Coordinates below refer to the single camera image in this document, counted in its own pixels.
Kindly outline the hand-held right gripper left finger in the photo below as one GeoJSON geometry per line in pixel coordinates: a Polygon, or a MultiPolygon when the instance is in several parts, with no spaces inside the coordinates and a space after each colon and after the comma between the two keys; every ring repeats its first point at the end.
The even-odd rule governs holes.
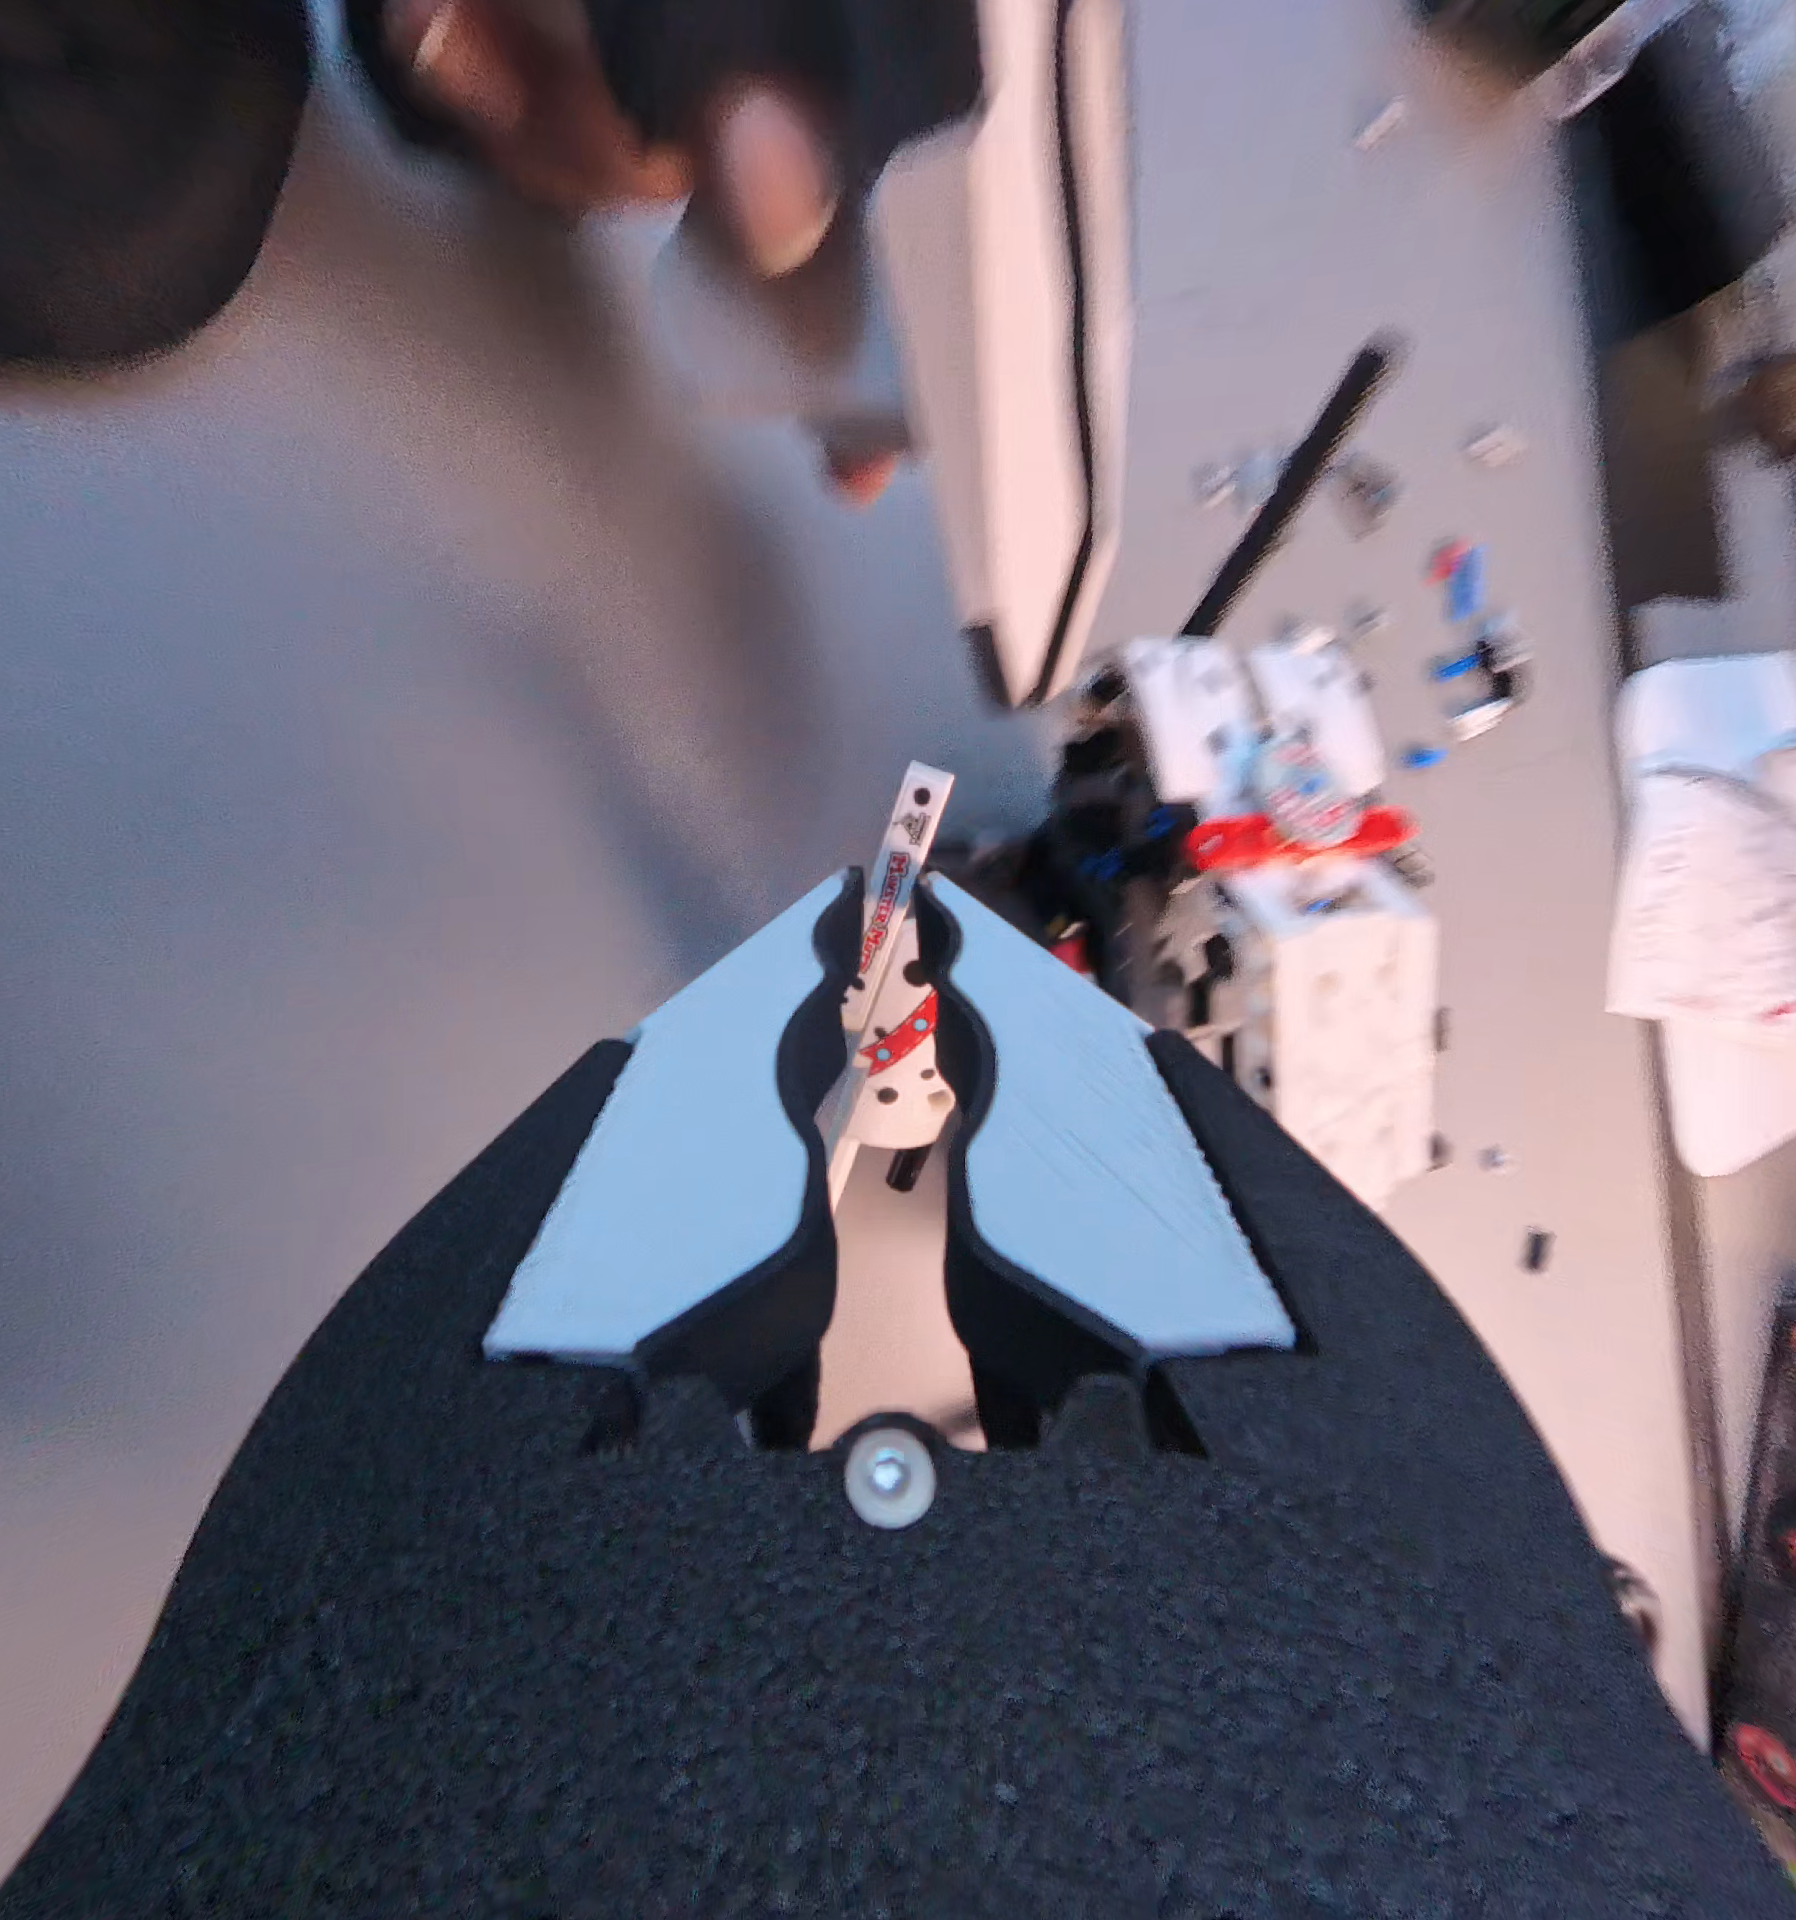
{"type": "Polygon", "coordinates": [[[833,1314],[816,1106],[846,1082],[855,870],[658,1003],[542,1214],[482,1355],[802,1366],[833,1314]]]}

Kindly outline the white beam with red label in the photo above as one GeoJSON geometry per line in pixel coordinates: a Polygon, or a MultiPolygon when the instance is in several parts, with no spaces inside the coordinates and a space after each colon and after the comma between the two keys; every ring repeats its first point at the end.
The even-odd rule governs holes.
{"type": "Polygon", "coordinates": [[[953,801],[953,767],[903,759],[879,850],[868,862],[855,974],[854,974],[868,1003],[889,974],[948,801],[953,801]]]}

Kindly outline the black ribbed flexible rod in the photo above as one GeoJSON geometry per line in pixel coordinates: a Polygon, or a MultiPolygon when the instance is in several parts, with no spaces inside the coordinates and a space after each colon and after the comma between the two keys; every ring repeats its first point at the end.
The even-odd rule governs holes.
{"type": "Polygon", "coordinates": [[[1407,367],[1407,345],[1413,344],[1397,323],[1382,323],[1382,336],[1356,344],[1356,354],[1325,386],[1317,418],[1280,457],[1266,507],[1248,515],[1248,534],[1216,564],[1205,597],[1181,610],[1181,627],[1177,627],[1181,639],[1225,636],[1236,602],[1288,547],[1297,515],[1314,507],[1314,495],[1325,485],[1333,448],[1354,445],[1354,431],[1365,418],[1365,405],[1390,386],[1390,375],[1407,367]]]}

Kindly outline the person's left hand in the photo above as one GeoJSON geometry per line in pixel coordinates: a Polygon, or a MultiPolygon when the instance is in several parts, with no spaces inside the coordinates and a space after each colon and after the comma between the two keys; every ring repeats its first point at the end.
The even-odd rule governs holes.
{"type": "MultiPolygon", "coordinates": [[[[592,9],[515,0],[343,0],[352,54],[384,115],[435,159],[478,168],[510,194],[592,223],[658,217],[693,194],[702,159],[640,134],[592,9]]],[[[727,134],[741,235],[766,272],[802,261],[816,235],[816,150],[788,114],[748,106],[727,134]]]]}

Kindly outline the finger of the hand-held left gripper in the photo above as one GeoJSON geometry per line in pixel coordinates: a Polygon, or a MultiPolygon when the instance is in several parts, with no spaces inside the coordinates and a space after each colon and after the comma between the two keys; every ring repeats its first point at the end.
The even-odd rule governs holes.
{"type": "Polygon", "coordinates": [[[980,106],[874,180],[903,418],[996,703],[1080,683],[1130,507],[1130,9],[1001,0],[980,106]]]}

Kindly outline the white toy truck chassis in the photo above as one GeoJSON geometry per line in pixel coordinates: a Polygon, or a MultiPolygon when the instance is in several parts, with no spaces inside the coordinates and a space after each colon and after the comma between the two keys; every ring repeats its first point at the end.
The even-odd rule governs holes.
{"type": "Polygon", "coordinates": [[[1054,950],[1236,1074],[1354,1196],[1440,1167],[1440,919],[1382,727],[1325,627],[1137,636],[1076,687],[1054,950]]]}

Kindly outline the white spotted toy brick assembly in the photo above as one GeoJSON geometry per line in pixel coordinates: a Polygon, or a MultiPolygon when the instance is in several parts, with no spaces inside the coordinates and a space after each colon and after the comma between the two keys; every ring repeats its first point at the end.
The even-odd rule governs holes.
{"type": "Polygon", "coordinates": [[[855,1035],[855,1056],[833,1082],[833,1093],[816,1106],[833,1203],[868,1149],[889,1149],[879,1180],[918,1186],[953,1118],[953,1085],[939,1082],[939,980],[922,964],[918,913],[895,919],[879,993],[868,993],[868,980],[846,993],[846,1035],[855,1035]]]}

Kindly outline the scattered small building pieces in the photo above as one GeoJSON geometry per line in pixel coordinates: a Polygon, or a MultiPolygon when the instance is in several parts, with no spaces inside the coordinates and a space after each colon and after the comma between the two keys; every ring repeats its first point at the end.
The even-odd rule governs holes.
{"type": "Polygon", "coordinates": [[[1356,150],[1365,106],[1373,84],[1248,84],[1237,146],[1177,176],[1198,223],[1165,235],[1198,235],[1198,279],[1165,300],[1165,344],[1255,448],[1255,507],[1356,344],[1413,344],[1216,639],[1325,627],[1356,657],[1382,801],[1413,819],[1423,906],[1458,939],[1484,913],[1467,862],[1513,862],[1518,839],[1484,826],[1476,742],[1531,687],[1518,610],[1589,602],[1573,235],[1558,150],[1530,115],[1497,134],[1407,114],[1356,150]]]}

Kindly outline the grey desk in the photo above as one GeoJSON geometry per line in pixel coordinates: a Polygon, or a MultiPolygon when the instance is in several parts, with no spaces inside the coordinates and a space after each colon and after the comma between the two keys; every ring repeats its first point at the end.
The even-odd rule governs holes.
{"type": "Polygon", "coordinates": [[[1087,1355],[874,1527],[704,1381],[478,1355],[879,742],[560,235],[318,134],[255,344],[0,405],[0,1910],[1785,1910],[1513,1381],[1181,1035],[1297,1355],[1087,1355]]]}

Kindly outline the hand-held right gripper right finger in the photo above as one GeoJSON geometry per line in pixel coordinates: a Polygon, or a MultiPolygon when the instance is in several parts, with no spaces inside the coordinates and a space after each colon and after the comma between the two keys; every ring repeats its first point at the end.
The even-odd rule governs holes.
{"type": "Polygon", "coordinates": [[[953,1085],[960,1330],[1013,1366],[983,1312],[1039,1298],[1120,1366],[1297,1348],[1155,1022],[1076,974],[960,884],[922,884],[939,1082],[953,1085]]]}

